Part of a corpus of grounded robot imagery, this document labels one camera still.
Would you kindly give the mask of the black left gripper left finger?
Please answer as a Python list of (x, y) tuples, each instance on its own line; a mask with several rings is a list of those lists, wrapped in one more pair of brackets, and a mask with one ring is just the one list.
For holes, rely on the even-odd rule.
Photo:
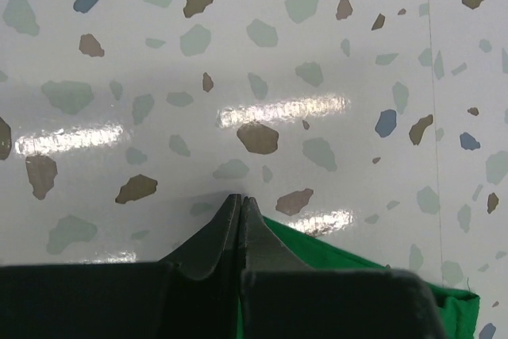
[(241, 196), (155, 262), (1, 269), (4, 338), (234, 338)]

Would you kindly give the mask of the green t shirt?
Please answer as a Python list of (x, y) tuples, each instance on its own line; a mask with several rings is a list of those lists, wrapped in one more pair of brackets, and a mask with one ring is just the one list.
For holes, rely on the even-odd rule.
[[(382, 268), (402, 270), (375, 264), (279, 223), (266, 220), (264, 222), (299, 259), (317, 270), (379, 270)], [(240, 244), (244, 256), (242, 233)], [(424, 283), (432, 292), (441, 323), (446, 332), (444, 338), (472, 337), (479, 315), (479, 296), (469, 291)]]

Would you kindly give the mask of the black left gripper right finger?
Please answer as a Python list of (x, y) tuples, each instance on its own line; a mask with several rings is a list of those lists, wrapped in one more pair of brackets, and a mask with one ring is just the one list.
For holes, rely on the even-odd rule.
[(317, 270), (267, 226), (253, 197), (241, 207), (246, 338), (444, 338), (429, 287), (403, 270)]

